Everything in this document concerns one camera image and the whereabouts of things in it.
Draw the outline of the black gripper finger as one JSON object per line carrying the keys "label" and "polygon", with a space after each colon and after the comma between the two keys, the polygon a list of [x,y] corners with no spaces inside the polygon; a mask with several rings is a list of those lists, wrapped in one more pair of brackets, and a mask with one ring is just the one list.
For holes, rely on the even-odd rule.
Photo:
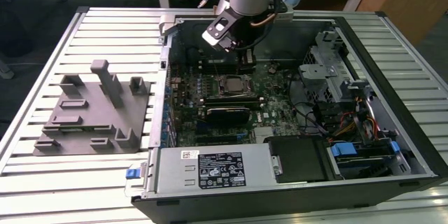
{"label": "black gripper finger", "polygon": [[255,70],[257,59],[251,49],[237,53],[237,72],[238,74],[251,74]]}

